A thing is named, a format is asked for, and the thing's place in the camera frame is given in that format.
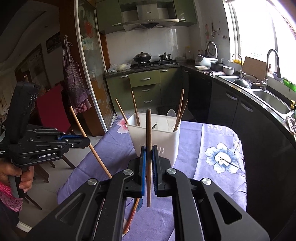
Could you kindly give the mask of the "person's left hand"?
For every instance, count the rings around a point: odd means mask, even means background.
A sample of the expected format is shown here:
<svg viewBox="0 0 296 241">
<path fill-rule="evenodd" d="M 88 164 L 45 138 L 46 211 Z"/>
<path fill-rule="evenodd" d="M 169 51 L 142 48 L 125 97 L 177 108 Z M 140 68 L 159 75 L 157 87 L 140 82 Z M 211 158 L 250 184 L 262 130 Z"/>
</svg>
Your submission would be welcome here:
<svg viewBox="0 0 296 241">
<path fill-rule="evenodd" d="M 21 178 L 19 188 L 22 189 L 24 193 L 32 188 L 34 179 L 34 166 L 30 166 L 27 171 L 23 172 L 21 168 L 18 168 L 13 164 L 6 162 L 4 159 L 1 159 L 0 169 L 1 183 L 9 186 L 9 176 L 14 176 Z"/>
</svg>

